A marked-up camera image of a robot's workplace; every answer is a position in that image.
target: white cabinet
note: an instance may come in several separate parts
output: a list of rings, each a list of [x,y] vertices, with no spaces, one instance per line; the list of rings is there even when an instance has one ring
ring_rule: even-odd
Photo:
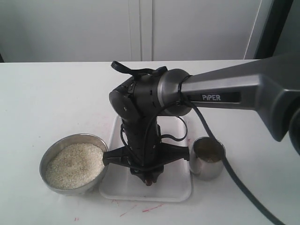
[[[0,0],[4,61],[131,60],[127,0]]]
[[[272,0],[0,0],[7,62],[253,58]]]
[[[153,0],[153,60],[243,59],[261,0]],[[268,14],[271,1],[265,11]]]

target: plastic tray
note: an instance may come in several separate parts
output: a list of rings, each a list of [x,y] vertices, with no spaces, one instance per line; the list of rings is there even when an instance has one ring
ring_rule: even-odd
[[[185,134],[183,123],[176,117],[158,117],[161,134],[171,134],[182,137]],[[120,139],[121,118],[117,117],[110,142],[109,150],[121,147]],[[181,142],[163,139],[163,142],[187,146],[187,137]],[[184,159],[166,164],[164,172],[159,175],[157,182],[146,186],[138,177],[130,173],[129,168],[109,164],[107,173],[99,186],[102,196],[117,200],[181,202],[186,200],[192,191],[191,176],[188,162]]]

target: tabletop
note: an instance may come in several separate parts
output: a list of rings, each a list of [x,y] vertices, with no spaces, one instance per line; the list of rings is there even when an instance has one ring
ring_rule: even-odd
[[[131,68],[182,68],[190,74],[248,60],[125,62]],[[63,196],[49,190],[39,163],[55,141],[89,133],[109,141],[116,113],[108,94],[128,78],[109,62],[0,63],[0,223],[270,225],[228,173],[192,177],[180,203],[112,201],[95,191]],[[229,162],[252,193],[287,225],[300,221],[300,158],[289,136],[272,139],[254,111],[201,108]],[[195,140],[206,133],[194,112],[185,116]]]

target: rice grain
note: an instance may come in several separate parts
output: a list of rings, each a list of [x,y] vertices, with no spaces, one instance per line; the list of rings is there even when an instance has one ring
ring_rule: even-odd
[[[47,165],[45,179],[57,189],[81,187],[95,179],[103,170],[103,151],[88,143],[64,148]]]

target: stainless steel bowl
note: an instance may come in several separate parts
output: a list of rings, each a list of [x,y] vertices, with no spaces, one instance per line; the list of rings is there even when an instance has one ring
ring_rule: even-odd
[[[102,151],[108,151],[107,145],[105,142],[95,136],[95,135],[89,135],[89,134],[75,134],[75,135],[70,135],[68,137],[62,138],[56,143],[54,143],[44,154],[42,157],[41,163],[39,165],[39,173],[45,182],[45,184],[52,190],[55,191],[59,194],[64,194],[64,195],[79,195],[79,194],[84,194],[85,192],[92,190],[99,182],[104,178],[104,175],[107,171],[107,166],[104,167],[104,169],[100,172],[100,174],[91,182],[78,187],[74,189],[57,189],[55,187],[52,187],[47,180],[45,179],[45,172],[47,169],[48,163],[57,156],[57,154],[62,151],[65,147],[72,145],[72,144],[81,144],[81,143],[89,143],[93,144],[97,147],[99,147]]]

